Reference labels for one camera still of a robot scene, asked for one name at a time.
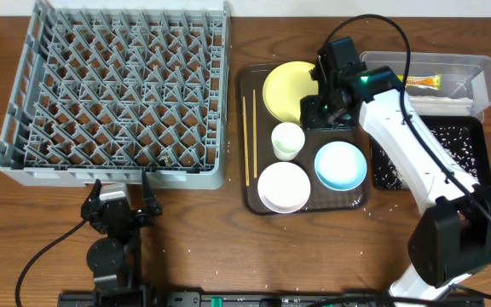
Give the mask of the white paper napkin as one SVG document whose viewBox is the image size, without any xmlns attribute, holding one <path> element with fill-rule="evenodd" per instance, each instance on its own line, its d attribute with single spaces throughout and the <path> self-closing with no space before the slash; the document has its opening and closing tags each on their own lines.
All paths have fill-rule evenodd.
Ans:
<svg viewBox="0 0 491 307">
<path fill-rule="evenodd" d="M 418 114 L 429 116 L 468 116 L 473 105 L 466 97 L 409 96 L 409 100 Z"/>
</svg>

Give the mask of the yellow round plate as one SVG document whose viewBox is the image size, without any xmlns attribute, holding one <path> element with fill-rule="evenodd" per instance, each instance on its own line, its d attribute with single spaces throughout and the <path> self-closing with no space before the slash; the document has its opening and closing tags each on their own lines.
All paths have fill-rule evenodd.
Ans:
<svg viewBox="0 0 491 307">
<path fill-rule="evenodd" d="M 314 68 L 309 62 L 291 61 L 277 66 L 266 77 L 263 101 L 279 121 L 301 124 L 301 99 L 318 94 L 318 84 L 310 76 Z"/>
</svg>

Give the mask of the white round bowl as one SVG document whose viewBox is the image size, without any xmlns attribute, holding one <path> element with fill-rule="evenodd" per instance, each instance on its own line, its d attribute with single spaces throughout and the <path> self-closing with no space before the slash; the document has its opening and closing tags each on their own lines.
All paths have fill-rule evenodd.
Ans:
<svg viewBox="0 0 491 307">
<path fill-rule="evenodd" d="M 276 213 L 293 213 L 309 200 L 311 184 L 306 172 L 291 162 L 277 162 L 259 176 L 257 193 L 262 203 Z"/>
</svg>

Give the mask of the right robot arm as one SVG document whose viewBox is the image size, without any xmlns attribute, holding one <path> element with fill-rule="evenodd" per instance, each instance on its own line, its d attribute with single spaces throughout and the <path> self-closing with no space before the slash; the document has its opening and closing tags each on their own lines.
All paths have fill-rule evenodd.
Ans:
<svg viewBox="0 0 491 307">
<path fill-rule="evenodd" d="M 408 242 L 410 266 L 379 302 L 439 306 L 451 290 L 491 300 L 462 281 L 491 264 L 491 185 L 461 168 L 414 112 L 407 76 L 361 61 L 318 62 L 318 92 L 301 100 L 301 124 L 327 128 L 355 121 L 389 155 L 421 218 Z"/>
</svg>

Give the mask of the green orange snack wrapper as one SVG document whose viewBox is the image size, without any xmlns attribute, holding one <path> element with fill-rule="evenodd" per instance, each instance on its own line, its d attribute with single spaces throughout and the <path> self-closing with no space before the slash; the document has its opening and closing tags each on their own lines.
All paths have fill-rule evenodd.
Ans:
<svg viewBox="0 0 491 307">
<path fill-rule="evenodd" d="M 442 75 L 414 77 L 408 76 L 406 86 L 413 86 L 420 89 L 439 90 L 442 85 Z"/>
</svg>

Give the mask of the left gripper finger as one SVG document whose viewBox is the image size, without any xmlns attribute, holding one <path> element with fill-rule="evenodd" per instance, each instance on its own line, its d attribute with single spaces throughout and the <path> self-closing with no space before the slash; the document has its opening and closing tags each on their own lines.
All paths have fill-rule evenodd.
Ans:
<svg viewBox="0 0 491 307">
<path fill-rule="evenodd" d="M 86 202 L 92 203 L 98 201 L 100 192 L 101 192 L 101 180 L 96 179 L 93 188 L 91 189 L 89 196 L 87 197 Z"/>
<path fill-rule="evenodd" d="M 142 199 L 152 215 L 160 216 L 162 214 L 162 207 L 150 186 L 150 182 L 145 171 L 142 171 Z"/>
</svg>

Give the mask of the light blue bowl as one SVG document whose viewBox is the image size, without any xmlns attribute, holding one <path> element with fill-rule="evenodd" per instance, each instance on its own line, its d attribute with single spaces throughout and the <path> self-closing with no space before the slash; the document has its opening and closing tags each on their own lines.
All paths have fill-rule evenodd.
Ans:
<svg viewBox="0 0 491 307">
<path fill-rule="evenodd" d="M 335 141 L 322 146 L 315 155 L 314 167 L 321 184 L 338 192 L 359 187 L 367 176 L 364 154 L 349 142 Z"/>
</svg>

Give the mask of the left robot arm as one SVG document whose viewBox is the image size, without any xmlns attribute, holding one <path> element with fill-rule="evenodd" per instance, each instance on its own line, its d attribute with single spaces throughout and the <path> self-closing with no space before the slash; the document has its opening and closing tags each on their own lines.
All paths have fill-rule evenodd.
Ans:
<svg viewBox="0 0 491 307">
<path fill-rule="evenodd" d="M 81 206 L 81 217 L 103 237 L 92 244 L 86 262 L 95 283 L 94 306 L 154 306 L 156 292 L 142 281 L 141 229 L 162 214 L 147 173 L 142 172 L 144 207 L 133 209 L 127 185 L 97 180 Z"/>
</svg>

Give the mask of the pale green cup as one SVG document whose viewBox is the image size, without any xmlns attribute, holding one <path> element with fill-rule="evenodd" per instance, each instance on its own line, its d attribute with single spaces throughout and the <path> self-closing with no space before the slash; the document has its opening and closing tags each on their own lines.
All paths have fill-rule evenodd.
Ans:
<svg viewBox="0 0 491 307">
<path fill-rule="evenodd" d="M 284 122 L 276 125 L 272 130 L 271 143 L 277 159 L 290 161 L 303 148 L 305 135 L 299 125 Z"/>
</svg>

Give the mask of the leftover rice food waste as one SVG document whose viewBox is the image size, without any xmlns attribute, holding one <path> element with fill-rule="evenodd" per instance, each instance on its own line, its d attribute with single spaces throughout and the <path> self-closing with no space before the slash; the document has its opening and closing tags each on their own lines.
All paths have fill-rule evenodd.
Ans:
<svg viewBox="0 0 491 307">
<path fill-rule="evenodd" d="M 465 127 L 439 126 L 430 128 L 430 132 L 462 169 L 474 176 L 478 182 L 481 181 L 477 160 L 473 153 L 471 133 Z M 373 139 L 371 139 L 371 159 L 375 188 L 389 191 L 408 190 L 408 185 L 388 154 Z"/>
</svg>

